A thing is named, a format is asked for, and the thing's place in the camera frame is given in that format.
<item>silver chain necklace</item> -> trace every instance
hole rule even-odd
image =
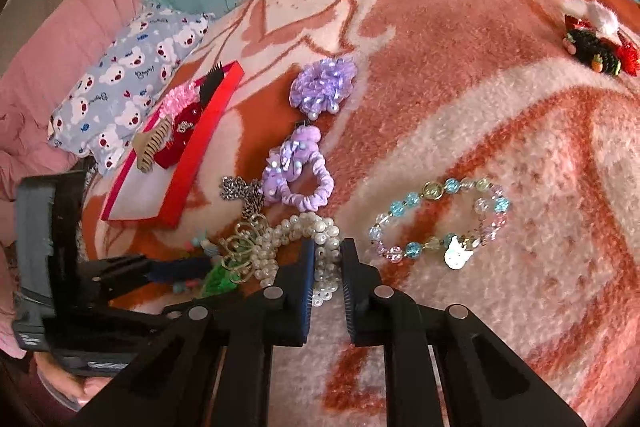
[[[242,217],[250,219],[260,214],[264,194],[258,180],[244,181],[240,176],[224,176],[220,183],[220,197],[223,201],[242,200]]]

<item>lavender hair tie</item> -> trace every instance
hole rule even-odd
[[[282,182],[292,182],[300,177],[303,165],[308,163],[313,153],[318,152],[320,138],[318,127],[299,126],[280,147],[269,151],[267,166],[262,172],[262,191],[266,204],[282,199]]]
[[[336,114],[340,102],[353,91],[351,79],[358,72],[348,58],[323,58],[305,66],[291,84],[289,103],[316,120],[322,111]]]
[[[324,166],[324,156],[314,152],[309,158],[309,163],[318,180],[318,188],[311,196],[292,194],[289,184],[284,180],[280,184],[282,203],[295,206],[300,212],[316,212],[318,208],[327,204],[329,196],[334,191],[334,179]]]

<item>black hair clip with strawberry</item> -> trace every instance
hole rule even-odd
[[[625,71],[636,76],[640,67],[638,49],[622,31],[617,31],[621,44],[616,44],[606,37],[599,37],[589,21],[565,15],[564,26],[566,37],[562,44],[581,63],[596,73],[618,76],[620,71]]]

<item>pink blanket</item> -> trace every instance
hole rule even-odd
[[[64,0],[0,78],[0,244],[15,239],[11,201],[20,179],[75,163],[73,155],[47,143],[50,115],[140,1]]]
[[[600,0],[638,42],[640,9]],[[604,427],[640,376],[638,342],[638,80],[594,73],[561,41],[562,12],[584,0],[252,0],[219,20],[176,81],[239,60],[246,71],[210,142],[176,230],[98,221],[111,181],[92,188],[84,232],[92,257],[175,258],[206,229],[226,237],[240,216],[222,176],[259,178],[271,147],[301,115],[290,83],[321,57],[352,55],[354,93],[322,115],[321,152],[335,177],[323,216],[354,237],[383,280],[424,305],[468,305],[590,427]],[[442,255],[382,263],[367,252],[378,213],[428,180],[483,175],[506,187],[513,211],[497,241],[462,270]],[[308,174],[296,185],[309,193]],[[423,205],[396,230],[400,245],[465,232],[457,198]],[[275,222],[291,208],[275,206]],[[280,263],[297,245],[282,248]],[[245,285],[254,291],[255,284]],[[118,304],[158,310],[149,287]],[[350,346],[340,292],[313,309],[308,344],[275,349],[272,426],[383,426],[381,349]]]

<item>red box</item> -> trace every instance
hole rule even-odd
[[[178,226],[213,131],[244,75],[238,62],[227,64],[223,70],[225,78],[196,124],[180,161],[168,169],[155,164],[151,172],[144,174],[135,167],[136,153],[131,149],[104,202],[101,220],[124,227],[142,225],[174,229]],[[159,108],[143,131],[155,126],[158,114]]]

